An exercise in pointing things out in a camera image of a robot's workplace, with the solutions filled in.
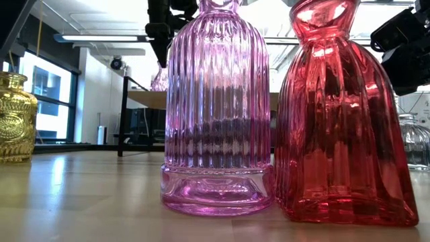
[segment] glass bottle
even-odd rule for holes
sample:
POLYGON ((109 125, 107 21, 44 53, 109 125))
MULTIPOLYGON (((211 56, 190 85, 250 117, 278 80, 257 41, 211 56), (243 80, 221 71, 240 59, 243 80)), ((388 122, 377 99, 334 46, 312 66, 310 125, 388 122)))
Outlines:
POLYGON ((151 91, 167 91, 169 85, 169 68, 162 68, 159 63, 159 72, 150 83, 151 91))
POLYGON ((404 151, 410 170, 430 171, 430 132, 419 126, 417 114, 399 114, 404 151))
POLYGON ((392 88, 348 40, 358 0, 301 0, 302 49, 279 97, 276 200, 294 221, 418 223, 392 88))
POLYGON ((172 43, 161 198, 174 210, 235 216, 273 200, 269 59, 239 1, 201 0, 172 43))
POLYGON ((32 160, 38 100, 24 92, 25 81, 23 75, 0 71, 0 164, 32 160))

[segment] bottle neck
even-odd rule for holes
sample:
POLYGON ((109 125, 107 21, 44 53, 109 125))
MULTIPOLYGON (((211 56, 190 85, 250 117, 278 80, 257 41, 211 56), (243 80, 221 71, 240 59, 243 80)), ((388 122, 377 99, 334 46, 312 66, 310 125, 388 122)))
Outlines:
POLYGON ((27 77, 16 73, 0 72, 0 87, 24 90, 27 77))
POLYGON ((201 0, 200 13, 211 11, 229 11, 236 13, 242 0, 201 0))

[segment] ribbed glass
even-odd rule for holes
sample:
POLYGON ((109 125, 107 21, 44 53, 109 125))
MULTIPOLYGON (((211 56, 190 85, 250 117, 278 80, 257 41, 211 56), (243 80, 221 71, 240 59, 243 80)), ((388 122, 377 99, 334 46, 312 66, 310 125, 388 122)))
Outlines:
POLYGON ((150 83, 151 91, 167 91, 169 86, 169 69, 162 68, 159 63, 159 72, 150 83))
POLYGON ((391 85, 348 40, 358 3, 301 0, 290 12, 302 50, 279 97, 276 198, 294 221, 416 225, 391 85))
POLYGON ((430 132, 419 126, 417 114, 400 114, 400 130, 410 170, 430 171, 430 132))
POLYGON ((239 0, 202 0, 172 43, 163 202, 231 216, 272 201, 269 66, 263 38, 239 0))

